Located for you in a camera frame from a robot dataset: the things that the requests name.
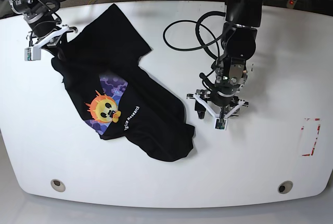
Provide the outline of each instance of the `cartoon sun character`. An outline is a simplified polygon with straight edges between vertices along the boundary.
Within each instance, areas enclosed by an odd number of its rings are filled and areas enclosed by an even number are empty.
[[[101,95],[96,91],[97,96],[89,106],[88,112],[91,113],[94,120],[100,123],[118,122],[121,112],[113,98],[107,95]]]

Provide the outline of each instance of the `printed graphic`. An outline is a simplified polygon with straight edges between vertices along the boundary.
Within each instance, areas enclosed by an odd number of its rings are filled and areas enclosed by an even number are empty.
[[[118,105],[128,83],[113,73],[100,75],[99,80],[104,95],[96,91],[96,98],[91,103],[86,103],[93,119],[85,122],[103,135],[109,125],[112,122],[117,123],[121,116]]]
[[[102,124],[118,122],[121,112],[118,111],[117,104],[113,98],[101,95],[98,91],[96,93],[97,96],[92,103],[86,103],[89,106],[88,112],[91,113],[93,119]]]

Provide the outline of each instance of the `circular hole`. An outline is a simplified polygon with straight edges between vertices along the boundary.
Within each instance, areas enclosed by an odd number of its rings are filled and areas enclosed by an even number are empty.
[[[292,184],[291,181],[285,181],[285,182],[280,184],[280,186],[277,188],[277,191],[280,194],[287,194],[292,189],[292,186],[293,186],[293,184]]]
[[[283,193],[283,191],[284,191],[285,189],[286,189],[285,186],[280,186],[280,187],[279,187],[279,192],[280,192],[280,193]]]
[[[57,179],[51,181],[51,187],[58,192],[64,192],[66,190],[65,185]]]
[[[53,183],[54,183],[56,186],[60,186],[60,181],[54,180]]]

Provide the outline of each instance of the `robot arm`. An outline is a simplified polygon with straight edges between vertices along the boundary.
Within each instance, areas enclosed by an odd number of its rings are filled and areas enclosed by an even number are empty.
[[[200,78],[208,89],[197,90],[195,95],[188,94],[189,98],[196,100],[195,110],[199,118],[203,118],[207,110],[214,117],[214,127],[217,129],[226,129],[228,118],[238,116],[239,109],[249,105],[235,94],[241,90],[247,80],[246,62],[255,53],[255,38],[261,23],[262,2],[263,0],[227,0],[226,22],[220,36],[224,53],[220,57],[215,57],[205,49],[208,55],[215,59],[212,66],[216,76],[215,82],[212,83],[201,73]],[[217,14],[207,13],[198,20],[197,33],[202,21],[211,15]],[[212,112],[207,101],[219,106],[220,113]]]
[[[56,11],[64,0],[9,1],[13,11],[23,14],[25,21],[32,29],[29,36],[29,47],[25,50],[25,59],[39,60],[41,49],[46,49],[55,57],[65,60],[61,45],[67,42],[66,33],[77,31],[77,29],[69,28],[66,25],[58,26],[61,24],[61,19]],[[213,115],[215,118],[214,127],[217,129],[226,129],[228,118],[238,116],[239,109],[249,105],[248,102],[240,100],[235,94],[241,90],[247,80],[246,62],[255,52],[255,37],[257,28],[261,23],[262,2],[263,0],[227,0],[226,13],[210,12],[198,20],[196,34],[201,47],[183,49],[190,51],[203,48],[214,59],[212,70],[216,75],[215,82],[212,83],[206,75],[201,73],[200,77],[207,89],[197,90],[195,95],[189,94],[188,97],[196,100],[195,110],[198,112],[199,118],[204,117],[206,110]],[[213,42],[205,44],[200,38],[199,27],[201,22],[211,15],[225,16],[226,22],[223,26],[222,35]],[[37,38],[35,44],[32,41],[34,37]],[[217,57],[208,50],[208,46],[219,40],[221,40],[224,53]],[[221,108],[220,113],[215,113],[209,107],[207,101],[219,106]]]
[[[62,22],[56,11],[63,1],[65,0],[9,0],[12,10],[22,14],[32,29],[28,35],[29,47],[25,49],[25,60],[40,60],[41,49],[48,50],[59,59],[65,59],[61,43],[67,42],[66,33],[77,32],[77,29],[67,25],[59,26]]]

